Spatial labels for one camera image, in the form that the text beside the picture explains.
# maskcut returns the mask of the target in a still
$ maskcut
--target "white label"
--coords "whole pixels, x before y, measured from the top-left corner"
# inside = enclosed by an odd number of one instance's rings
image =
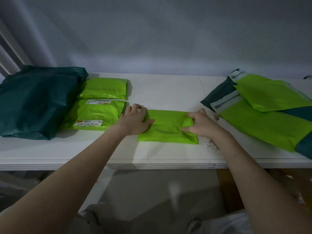
[[[85,127],[85,126],[101,126],[102,125],[102,120],[83,120],[83,121],[77,121],[75,123],[75,126],[79,127]]]
[[[86,104],[109,104],[111,100],[105,99],[89,99]]]

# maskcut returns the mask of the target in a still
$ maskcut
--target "white table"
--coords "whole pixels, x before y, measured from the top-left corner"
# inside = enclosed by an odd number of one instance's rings
[[[148,109],[197,111],[200,103],[225,77],[183,75],[93,73],[91,77],[126,78],[129,103]],[[312,97],[312,81],[287,80]],[[312,160],[289,153],[256,138],[244,135],[225,120],[218,123],[229,130],[264,168],[312,168]],[[63,130],[51,141],[0,137],[0,170],[55,170],[91,144],[103,132]],[[207,169],[225,168],[226,163],[208,139],[199,145],[138,142],[127,137],[109,160],[107,169]]]

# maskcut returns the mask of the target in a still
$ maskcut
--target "floor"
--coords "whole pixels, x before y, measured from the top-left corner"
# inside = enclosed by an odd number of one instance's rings
[[[100,204],[114,233],[184,233],[225,214],[216,170],[104,170],[80,210]]]

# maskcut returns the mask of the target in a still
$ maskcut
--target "forearm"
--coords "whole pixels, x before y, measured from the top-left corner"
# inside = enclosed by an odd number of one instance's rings
[[[229,133],[214,139],[231,170],[255,233],[310,233],[312,220]]]
[[[54,233],[78,212],[123,140],[114,127],[68,161],[0,218],[0,233]]]

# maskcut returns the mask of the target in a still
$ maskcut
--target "hand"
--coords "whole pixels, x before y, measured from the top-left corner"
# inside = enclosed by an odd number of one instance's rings
[[[188,112],[186,115],[193,118],[195,123],[192,126],[181,128],[184,132],[208,137],[210,139],[215,139],[222,136],[224,133],[228,133],[225,129],[209,118],[203,108],[198,110],[196,113]]]
[[[143,122],[146,115],[146,108],[139,104],[133,104],[127,106],[125,114],[121,114],[117,123],[113,126],[121,130],[125,136],[141,134],[147,130],[147,128],[153,124],[154,119],[149,119]]]

